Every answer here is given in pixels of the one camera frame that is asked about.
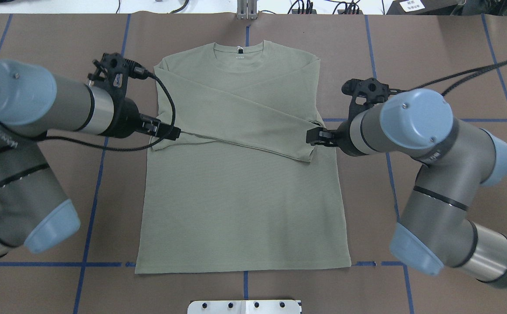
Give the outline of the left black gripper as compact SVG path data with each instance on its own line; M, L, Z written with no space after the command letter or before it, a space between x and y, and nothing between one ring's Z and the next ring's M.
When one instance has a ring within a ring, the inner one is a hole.
M130 98L120 101L117 109L109 128L110 137L126 138L137 129L140 133L172 141L181 135L180 128L162 123L152 116L140 114L135 101Z

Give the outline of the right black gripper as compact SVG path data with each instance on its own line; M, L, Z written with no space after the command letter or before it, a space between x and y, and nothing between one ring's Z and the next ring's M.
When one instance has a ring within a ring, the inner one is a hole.
M317 126L306 132L306 143L311 146L339 147L343 153L351 157L366 156L357 149L350 136L351 121L343 121L336 130Z

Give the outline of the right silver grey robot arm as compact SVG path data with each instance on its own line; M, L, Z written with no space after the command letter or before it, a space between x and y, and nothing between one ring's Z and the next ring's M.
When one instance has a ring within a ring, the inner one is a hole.
M352 107L338 129L308 130L306 143L353 157L400 152L421 163L391 254L429 276L449 267L507 290L507 235L467 217L478 189L507 175L507 143L456 118L440 93L419 88Z

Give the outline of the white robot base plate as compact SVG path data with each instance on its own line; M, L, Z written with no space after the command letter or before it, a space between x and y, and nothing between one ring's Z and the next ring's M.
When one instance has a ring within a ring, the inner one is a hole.
M299 300L196 300L188 314L301 314Z

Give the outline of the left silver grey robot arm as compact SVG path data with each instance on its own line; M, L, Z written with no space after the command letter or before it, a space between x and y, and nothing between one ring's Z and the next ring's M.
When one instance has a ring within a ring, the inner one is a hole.
M118 53L94 60L88 83L78 82L39 65L0 59L0 259L25 246L40 254L77 233L81 221L39 148L47 140L86 147L104 146L50 136L50 130L126 138L143 133L148 145L110 147L110 151L148 149L162 140L176 140L175 103L154 73ZM171 121L144 115L126 97L128 79L153 79L167 96Z

